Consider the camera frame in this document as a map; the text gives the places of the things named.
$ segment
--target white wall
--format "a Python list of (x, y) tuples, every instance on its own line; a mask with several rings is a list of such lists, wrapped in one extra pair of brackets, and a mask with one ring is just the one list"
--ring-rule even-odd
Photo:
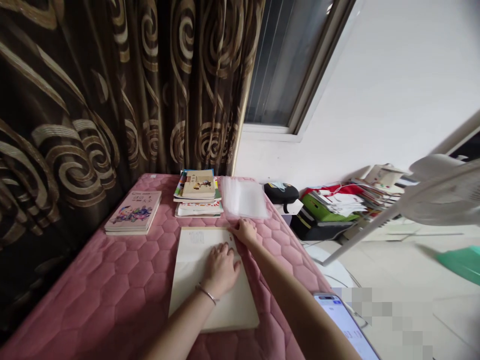
[(407, 169), (479, 109), (479, 1), (365, 0), (302, 141), (243, 137), (235, 175), (300, 190)]

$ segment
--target pink quilted mattress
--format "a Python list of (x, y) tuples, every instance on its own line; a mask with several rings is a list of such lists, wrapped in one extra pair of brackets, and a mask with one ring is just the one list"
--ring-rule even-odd
[[(0, 350), (0, 359), (136, 359), (167, 320), (181, 227), (225, 227), (221, 217), (176, 218), (177, 175), (144, 174), (135, 190), (162, 190), (148, 235), (99, 229)], [(263, 245), (311, 292), (330, 286), (267, 199), (271, 218), (255, 220)], [(280, 308), (243, 245), (260, 318), (257, 329), (202, 334), (189, 359), (303, 359)]]

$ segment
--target curtain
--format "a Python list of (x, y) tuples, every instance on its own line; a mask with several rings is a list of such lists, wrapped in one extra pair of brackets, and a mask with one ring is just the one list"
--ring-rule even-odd
[(4, 338), (141, 174), (232, 174), (264, 2), (0, 0)]

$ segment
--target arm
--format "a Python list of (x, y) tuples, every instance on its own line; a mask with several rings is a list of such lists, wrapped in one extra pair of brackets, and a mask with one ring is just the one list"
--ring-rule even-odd
[(230, 231), (250, 250), (306, 359), (361, 360), (343, 332), (312, 294), (258, 241), (257, 231), (241, 219)]
[[(233, 288), (239, 278), (240, 262), (233, 262), (234, 250), (227, 243), (214, 247), (208, 256), (201, 287), (215, 299)], [(186, 359), (214, 307), (207, 294), (195, 290), (168, 319), (144, 360)]]

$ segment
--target smartphone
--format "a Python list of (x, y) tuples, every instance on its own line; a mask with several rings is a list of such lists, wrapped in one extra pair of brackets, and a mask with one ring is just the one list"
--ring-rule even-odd
[(315, 293), (313, 297), (340, 328), (362, 360), (380, 360), (342, 299), (333, 293)]

